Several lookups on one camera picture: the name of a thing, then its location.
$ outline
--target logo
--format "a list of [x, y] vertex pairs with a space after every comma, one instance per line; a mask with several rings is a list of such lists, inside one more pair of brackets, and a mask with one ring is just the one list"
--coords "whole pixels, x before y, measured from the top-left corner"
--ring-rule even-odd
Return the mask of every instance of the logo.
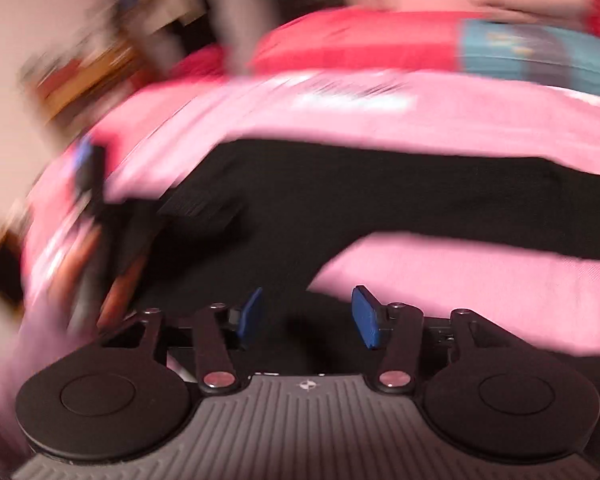
[[300, 384], [298, 384], [298, 386], [300, 386], [304, 391], [308, 392], [310, 390], [313, 390], [315, 387], [317, 387], [318, 384], [315, 383], [314, 381], [312, 381], [311, 379], [307, 379], [305, 381], [302, 381]]

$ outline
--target screw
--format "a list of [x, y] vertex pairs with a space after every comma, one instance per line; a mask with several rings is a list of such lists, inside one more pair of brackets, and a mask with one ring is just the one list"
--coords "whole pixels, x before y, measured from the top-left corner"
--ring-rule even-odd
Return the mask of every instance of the screw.
[[401, 370], [390, 370], [380, 374], [379, 380], [388, 388], [400, 388], [411, 382], [411, 376]]
[[226, 388], [235, 383], [235, 377], [229, 372], [211, 372], [202, 379], [210, 388]]

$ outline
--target pink fabric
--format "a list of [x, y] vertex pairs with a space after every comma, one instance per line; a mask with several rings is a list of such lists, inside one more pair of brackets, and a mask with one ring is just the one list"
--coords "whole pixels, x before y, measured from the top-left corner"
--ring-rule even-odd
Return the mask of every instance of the pink fabric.
[[[148, 89], [96, 127], [94, 135], [113, 147], [111, 200], [158, 196], [218, 142], [248, 136], [543, 156], [600, 174], [600, 98], [573, 91], [436, 72], [280, 75], [205, 90], [192, 84]], [[32, 263], [68, 210], [70, 166], [69, 154], [56, 160], [31, 193], [27, 293], [41, 280]], [[382, 300], [411, 301], [427, 315], [447, 316], [464, 306], [536, 344], [600, 352], [600, 262], [373, 235], [327, 264], [312, 287], [347, 297], [359, 283]]]

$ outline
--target pink bedsheet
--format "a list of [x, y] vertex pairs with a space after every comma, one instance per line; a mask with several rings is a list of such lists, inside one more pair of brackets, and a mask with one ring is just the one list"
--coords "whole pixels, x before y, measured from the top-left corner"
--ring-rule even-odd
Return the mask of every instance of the pink bedsheet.
[[[526, 82], [436, 72], [314, 73], [216, 86], [149, 88], [93, 131], [112, 147], [111, 200], [158, 196], [222, 140], [301, 139], [421, 153], [543, 156], [600, 174], [600, 98]], [[49, 239], [71, 203], [70, 152], [30, 194], [27, 295], [40, 288]], [[311, 285], [429, 316], [476, 310], [545, 347], [600, 353], [600, 262], [411, 234], [375, 234], [327, 263]]]

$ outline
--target blue fabric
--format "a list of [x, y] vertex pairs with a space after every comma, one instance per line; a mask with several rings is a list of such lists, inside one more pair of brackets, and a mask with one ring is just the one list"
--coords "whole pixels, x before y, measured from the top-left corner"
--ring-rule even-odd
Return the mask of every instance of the blue fabric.
[[600, 38], [590, 34], [465, 20], [459, 55], [467, 73], [600, 95]]
[[74, 168], [79, 168], [91, 155], [91, 142], [88, 137], [83, 137], [75, 147]]

